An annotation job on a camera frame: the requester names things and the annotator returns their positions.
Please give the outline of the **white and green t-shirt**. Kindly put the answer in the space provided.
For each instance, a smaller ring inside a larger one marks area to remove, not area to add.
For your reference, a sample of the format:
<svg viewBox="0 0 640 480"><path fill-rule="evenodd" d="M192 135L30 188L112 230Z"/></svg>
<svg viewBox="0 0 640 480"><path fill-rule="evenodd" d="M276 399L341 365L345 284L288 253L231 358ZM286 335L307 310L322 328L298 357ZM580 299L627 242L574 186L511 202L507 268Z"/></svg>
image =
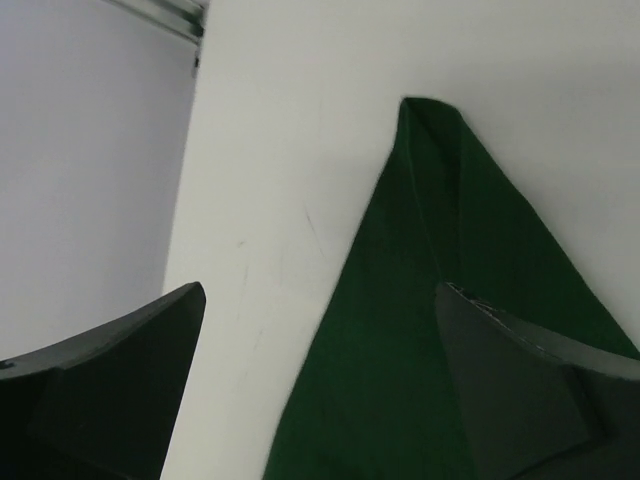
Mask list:
<svg viewBox="0 0 640 480"><path fill-rule="evenodd" d="M281 416L266 478L476 477L436 323L442 282L593 347L638 356L460 112L406 98Z"/></svg>

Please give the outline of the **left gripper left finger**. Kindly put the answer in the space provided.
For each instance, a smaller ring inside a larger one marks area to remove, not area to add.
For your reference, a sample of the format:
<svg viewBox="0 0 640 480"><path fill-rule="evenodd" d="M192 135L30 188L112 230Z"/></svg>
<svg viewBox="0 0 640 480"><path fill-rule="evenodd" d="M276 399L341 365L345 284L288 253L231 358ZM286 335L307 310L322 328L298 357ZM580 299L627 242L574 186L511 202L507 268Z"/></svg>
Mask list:
<svg viewBox="0 0 640 480"><path fill-rule="evenodd" d="M204 319L188 283L1 363L4 479L157 479Z"/></svg>

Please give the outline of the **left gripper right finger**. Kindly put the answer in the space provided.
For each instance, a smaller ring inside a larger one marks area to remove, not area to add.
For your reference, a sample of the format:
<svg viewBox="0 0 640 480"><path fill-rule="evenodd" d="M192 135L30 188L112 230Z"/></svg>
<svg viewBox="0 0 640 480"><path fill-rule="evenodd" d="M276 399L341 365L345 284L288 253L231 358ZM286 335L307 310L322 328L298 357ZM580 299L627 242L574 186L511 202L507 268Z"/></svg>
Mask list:
<svg viewBox="0 0 640 480"><path fill-rule="evenodd" d="M441 342L482 479L636 479L639 363L497 310L451 283Z"/></svg>

